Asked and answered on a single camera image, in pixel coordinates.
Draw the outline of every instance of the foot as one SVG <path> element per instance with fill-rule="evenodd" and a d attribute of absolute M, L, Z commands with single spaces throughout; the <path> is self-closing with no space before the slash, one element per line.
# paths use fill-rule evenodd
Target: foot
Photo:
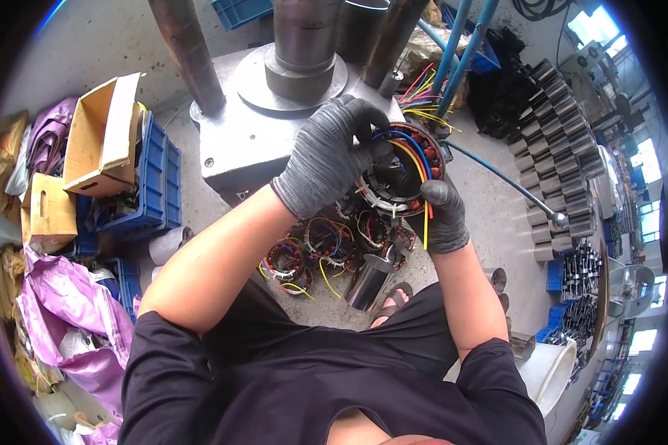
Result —
<path fill-rule="evenodd" d="M 389 296 L 384 300 L 383 306 L 379 310 L 378 315 L 371 323 L 371 327 L 377 327 L 383 324 L 386 320 L 396 313 L 404 304 L 408 303 L 412 293 L 408 283 L 401 283 L 395 286 L 389 292 Z"/>

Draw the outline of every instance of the blue metal pipe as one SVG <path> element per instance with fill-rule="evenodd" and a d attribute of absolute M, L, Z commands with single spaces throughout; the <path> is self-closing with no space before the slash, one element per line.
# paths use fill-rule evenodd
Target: blue metal pipe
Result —
<path fill-rule="evenodd" d="M 440 49 L 443 50 L 445 49 L 445 42 L 443 41 L 443 39 L 440 38 L 438 34 L 435 33 L 435 31 L 433 31 L 433 28 L 431 28 L 428 25 L 428 23 L 426 23 L 423 19 L 420 19 L 418 21 L 418 26 L 420 26 L 421 29 L 425 31 L 426 34 L 428 34 L 428 37 L 430 37 L 434 42 L 438 44 L 438 46 L 440 46 Z"/>
<path fill-rule="evenodd" d="M 465 70 L 470 67 L 472 59 L 475 57 L 475 53 L 477 53 L 477 50 L 480 49 L 480 44 L 485 38 L 485 34 L 487 33 L 487 29 L 490 26 L 490 22 L 492 22 L 492 16 L 495 15 L 495 10 L 497 9 L 497 5 L 499 3 L 500 0 L 485 1 L 485 5 L 482 7 L 482 12 L 480 13 L 480 18 L 477 20 L 477 24 L 475 25 L 475 31 L 472 33 L 470 42 L 468 43 L 467 48 L 465 48 L 463 56 L 460 58 L 460 64 L 458 64 L 458 66 L 455 68 L 455 73 L 448 80 L 448 84 L 445 87 L 443 99 L 441 99 L 438 110 L 436 111 L 436 114 L 439 118 L 443 118 L 445 113 L 448 111 L 448 108 L 450 108 L 450 102 L 453 101 L 453 96 L 458 91 L 460 84 L 463 82 Z"/>
<path fill-rule="evenodd" d="M 472 0 L 460 0 L 460 6 L 458 12 L 455 14 L 455 21 L 453 22 L 453 28 L 450 31 L 450 39 L 448 39 L 448 44 L 445 47 L 443 59 L 440 60 L 440 67 L 438 67 L 438 71 L 435 74 L 435 80 L 433 81 L 430 95 L 440 94 L 440 90 L 443 88 L 443 82 L 445 81 L 445 76 L 447 76 L 448 71 L 450 70 L 452 73 L 454 72 L 455 67 L 458 66 L 458 63 L 455 63 L 455 50 L 458 48 L 458 41 L 465 29 L 465 22 L 467 22 L 467 16 L 470 13 L 471 5 Z"/>

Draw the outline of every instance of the red wire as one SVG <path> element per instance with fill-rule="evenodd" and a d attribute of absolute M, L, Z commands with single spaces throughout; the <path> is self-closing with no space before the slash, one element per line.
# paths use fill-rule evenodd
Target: red wire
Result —
<path fill-rule="evenodd" d="M 417 84 L 418 81 L 421 80 L 421 77 L 423 77 L 423 75 L 426 73 L 426 71 L 428 71 L 428 69 L 429 69 L 430 67 L 432 67 L 432 66 L 433 66 L 433 63 L 431 63 L 430 65 L 428 65 L 427 67 L 425 67 L 425 69 L 424 69 L 423 71 L 421 71 L 420 76 L 418 76 L 418 79 L 416 79 L 416 81 L 415 81 L 414 83 L 412 83 L 410 87 L 408 87 L 408 89 L 406 90 L 406 92 L 403 93 L 403 96 L 402 96 L 402 97 L 405 98 L 405 97 L 411 92 L 411 90 L 413 89 L 413 85 Z"/>

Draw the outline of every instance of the gray work glove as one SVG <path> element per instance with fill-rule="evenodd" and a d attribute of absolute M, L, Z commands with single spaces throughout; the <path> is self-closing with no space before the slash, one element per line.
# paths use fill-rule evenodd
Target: gray work glove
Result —
<path fill-rule="evenodd" d="M 433 219 L 428 220 L 428 252 L 445 254 L 455 251 L 470 240 L 465 226 L 465 203 L 450 178 L 431 179 L 421 185 L 421 196 L 433 206 Z M 419 238 L 423 238 L 424 215 L 406 218 Z"/>
<path fill-rule="evenodd" d="M 285 171 L 270 182 L 294 216 L 312 217 L 341 198 L 374 159 L 391 153 L 389 142 L 372 140 L 371 124 L 389 128 L 383 111 L 343 95 L 324 104 L 302 125 Z"/>

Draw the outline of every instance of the white bucket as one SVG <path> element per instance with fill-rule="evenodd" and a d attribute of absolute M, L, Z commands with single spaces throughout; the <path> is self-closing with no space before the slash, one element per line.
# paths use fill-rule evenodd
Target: white bucket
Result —
<path fill-rule="evenodd" d="M 537 343 L 526 362 L 515 361 L 517 370 L 527 386 L 527 395 L 546 417 L 559 401 L 574 370 L 576 342 L 566 346 Z"/>

